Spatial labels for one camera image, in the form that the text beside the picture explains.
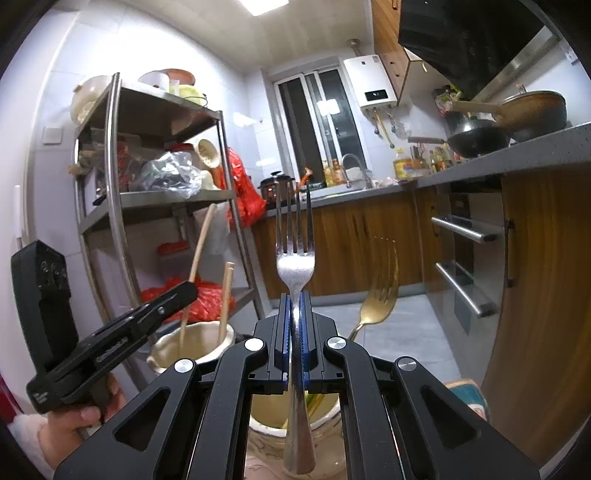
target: white cloth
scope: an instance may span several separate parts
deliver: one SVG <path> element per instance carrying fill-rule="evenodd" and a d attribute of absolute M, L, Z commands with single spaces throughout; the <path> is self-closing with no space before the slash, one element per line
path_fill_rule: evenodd
<path fill-rule="evenodd" d="M 47 419 L 42 415 L 17 415 L 8 429 L 31 463 L 50 480 L 53 477 L 53 469 L 43 456 L 38 438 L 39 431 L 46 424 Z"/>

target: silver fork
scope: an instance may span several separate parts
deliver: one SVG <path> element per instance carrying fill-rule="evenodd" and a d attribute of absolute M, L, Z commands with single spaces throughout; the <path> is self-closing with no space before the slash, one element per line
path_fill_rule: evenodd
<path fill-rule="evenodd" d="M 297 243 L 294 246 L 293 229 L 291 225 L 291 200 L 287 196 L 287 235 L 283 238 L 281 228 L 281 190 L 275 184 L 277 227 L 275 246 L 277 249 L 277 273 L 290 291 L 291 322 L 290 322 L 290 371 L 288 376 L 288 390 L 290 395 L 290 410 L 285 437 L 285 452 L 283 465 L 286 470 L 297 475 L 304 475 L 314 470 L 316 457 L 314 443 L 308 420 L 306 398 L 304 396 L 303 364 L 302 364 L 302 330 L 300 316 L 300 293 L 302 288 L 312 278 L 314 273 L 314 226 L 312 224 L 312 207 L 310 204 L 310 188 L 306 190 L 307 207 L 307 251 L 304 252 L 304 241 L 301 231 L 300 196 L 295 195 L 295 230 Z"/>

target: human hand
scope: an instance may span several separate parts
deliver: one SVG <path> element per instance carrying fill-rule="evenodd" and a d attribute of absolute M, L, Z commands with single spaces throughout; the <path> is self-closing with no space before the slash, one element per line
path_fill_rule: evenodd
<path fill-rule="evenodd" d="M 119 382 L 113 374 L 107 378 L 111 403 L 105 410 L 105 421 L 125 405 L 125 397 Z M 77 406 L 51 411 L 47 424 L 39 431 L 39 445 L 46 462 L 54 470 L 69 454 L 82 444 L 77 432 L 79 428 L 89 427 L 100 420 L 100 410 L 93 406 Z"/>

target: red lid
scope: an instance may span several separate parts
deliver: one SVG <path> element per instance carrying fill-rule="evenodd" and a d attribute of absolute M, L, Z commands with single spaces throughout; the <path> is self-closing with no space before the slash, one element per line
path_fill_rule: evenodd
<path fill-rule="evenodd" d="M 176 143 L 168 148 L 169 152 L 191 152 L 195 151 L 195 147 L 190 143 Z"/>
<path fill-rule="evenodd" d="M 180 242 L 173 242 L 162 244 L 158 247 L 158 255 L 161 257 L 165 255 L 175 254 L 177 252 L 182 252 L 184 250 L 189 249 L 189 242 L 186 240 L 181 240 Z"/>

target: silver screw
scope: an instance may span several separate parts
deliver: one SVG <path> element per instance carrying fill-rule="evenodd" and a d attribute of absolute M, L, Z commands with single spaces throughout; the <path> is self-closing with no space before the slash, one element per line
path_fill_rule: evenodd
<path fill-rule="evenodd" d="M 179 360 L 178 362 L 176 362 L 174 364 L 174 369 L 178 373 L 183 374 L 183 373 L 188 372 L 189 370 L 193 369 L 193 365 L 195 365 L 195 362 L 193 362 L 193 360 L 189 360 L 188 358 L 183 358 L 182 360 Z"/>
<path fill-rule="evenodd" d="M 409 356 L 405 356 L 398 360 L 398 367 L 405 372 L 412 372 L 417 367 L 417 363 Z"/>
<path fill-rule="evenodd" d="M 260 338 L 249 338 L 246 342 L 244 342 L 244 346 L 251 352 L 258 352 L 265 346 L 265 342 L 263 342 Z"/>
<path fill-rule="evenodd" d="M 342 348 L 345 348 L 345 345 L 347 345 L 347 340 L 341 337 L 332 337 L 329 338 L 329 340 L 326 343 L 328 343 L 328 346 L 332 349 L 340 350 Z"/>

